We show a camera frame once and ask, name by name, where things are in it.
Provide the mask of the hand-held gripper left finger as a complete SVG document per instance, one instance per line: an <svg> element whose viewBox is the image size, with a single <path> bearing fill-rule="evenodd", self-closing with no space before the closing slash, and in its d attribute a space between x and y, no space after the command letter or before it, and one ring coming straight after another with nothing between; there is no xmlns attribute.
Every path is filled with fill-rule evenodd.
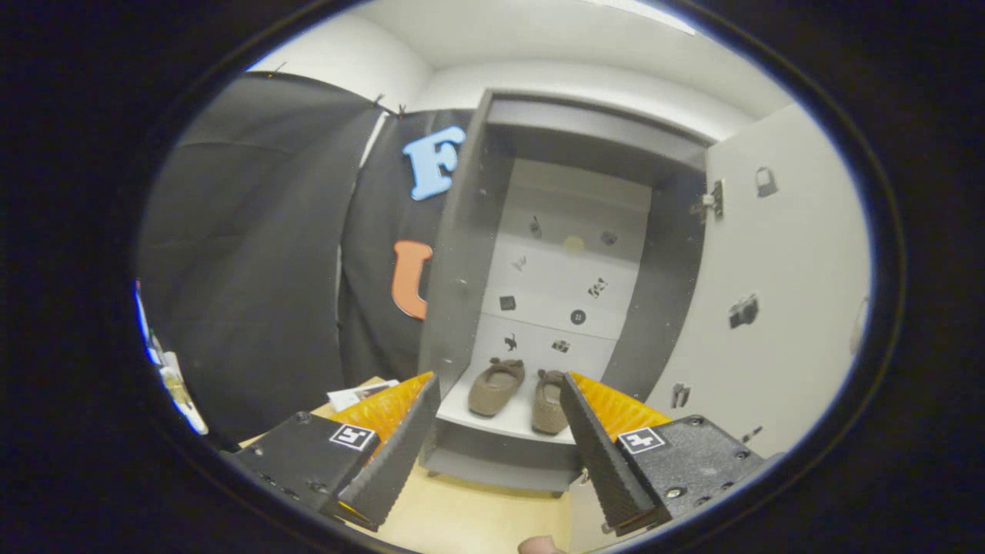
<svg viewBox="0 0 985 554"><path fill-rule="evenodd" d="M439 377L426 372L330 417L293 414L224 459L307 512L376 532L414 469L440 402Z"/></svg>

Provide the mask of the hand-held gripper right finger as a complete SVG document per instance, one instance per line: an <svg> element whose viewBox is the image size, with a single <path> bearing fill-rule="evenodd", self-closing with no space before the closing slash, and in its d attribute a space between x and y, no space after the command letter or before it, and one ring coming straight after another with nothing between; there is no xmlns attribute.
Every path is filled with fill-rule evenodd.
<svg viewBox="0 0 985 554"><path fill-rule="evenodd" d="M574 372L563 376L560 404L606 526L617 536L702 509L766 463L703 415L671 419Z"/></svg>

